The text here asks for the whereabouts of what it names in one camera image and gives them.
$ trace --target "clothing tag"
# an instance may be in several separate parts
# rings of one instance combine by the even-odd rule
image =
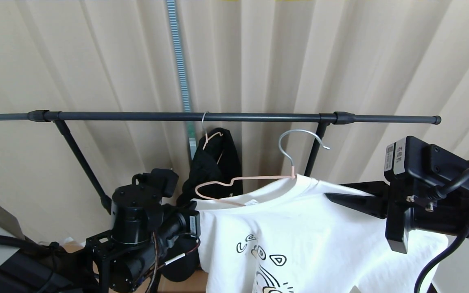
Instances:
[[[259,204],[259,202],[255,199],[251,199],[250,201],[244,203],[246,206],[254,206],[255,204]]]

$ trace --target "white label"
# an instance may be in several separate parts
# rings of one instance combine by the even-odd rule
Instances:
[[[259,202],[255,199],[251,199],[250,201],[246,202],[246,206],[254,206],[255,204],[259,204]]]
[[[406,138],[396,141],[396,152],[394,156],[394,174],[404,173],[404,156],[406,154]]]
[[[189,230],[191,233],[197,233],[197,218],[195,216],[189,216]]]
[[[394,145],[393,143],[387,146],[387,153],[385,155],[385,172],[392,169],[393,158],[394,158]]]

